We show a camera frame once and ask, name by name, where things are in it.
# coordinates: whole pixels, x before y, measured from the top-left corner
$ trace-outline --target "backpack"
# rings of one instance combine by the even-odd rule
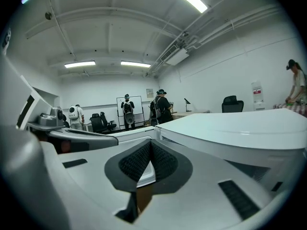
[[[154,103],[153,106],[154,106],[156,118],[160,118],[161,115],[162,115],[162,112],[161,112],[159,105],[158,105],[158,102],[159,102],[160,99],[161,99],[161,97],[157,100],[157,102],[155,101],[155,99],[153,100],[153,103]]]
[[[133,108],[132,108],[132,106],[131,106],[130,101],[124,102],[124,105],[123,105],[123,113],[124,113],[124,114],[133,113]]]
[[[76,120],[77,118],[79,118],[78,107],[72,105],[72,106],[69,108],[68,118],[69,118],[70,120]]]

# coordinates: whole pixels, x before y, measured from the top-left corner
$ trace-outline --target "black shirt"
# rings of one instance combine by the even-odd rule
[[[159,109],[161,111],[161,117],[159,118],[160,123],[162,124],[162,123],[172,121],[173,117],[172,117],[171,111],[168,110],[171,104],[168,102],[168,100],[165,97],[156,96],[155,102],[158,103]]]
[[[121,103],[120,108],[123,108],[123,107],[124,107],[124,102],[122,102],[122,103]]]

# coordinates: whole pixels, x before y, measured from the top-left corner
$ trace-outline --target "white shirt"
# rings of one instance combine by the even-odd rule
[[[79,118],[77,119],[71,119],[71,124],[81,124],[82,123],[82,117],[83,116],[83,110],[81,107],[76,106],[78,114],[79,114]]]
[[[296,97],[297,93],[299,92],[301,86],[306,86],[305,75],[303,71],[298,70],[297,76],[293,75],[293,86],[295,86],[294,95]],[[297,99],[305,98],[305,92],[301,93]]]

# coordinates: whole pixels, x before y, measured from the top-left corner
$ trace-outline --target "air conditioning unit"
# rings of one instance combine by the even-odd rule
[[[166,62],[170,65],[177,65],[179,62],[183,61],[186,57],[188,57],[187,50],[182,48],[181,50],[174,53]]]
[[[160,58],[161,61],[166,61],[169,58],[171,58],[176,52],[178,52],[180,50],[179,46],[177,46],[176,44],[174,44],[173,46],[171,46],[169,48],[168,51],[165,52],[164,55],[162,55],[162,57]]]

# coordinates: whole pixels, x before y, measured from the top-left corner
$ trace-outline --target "sign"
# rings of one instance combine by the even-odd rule
[[[147,98],[153,98],[154,96],[154,90],[153,89],[146,89]]]
[[[254,90],[254,94],[261,94],[261,89]]]

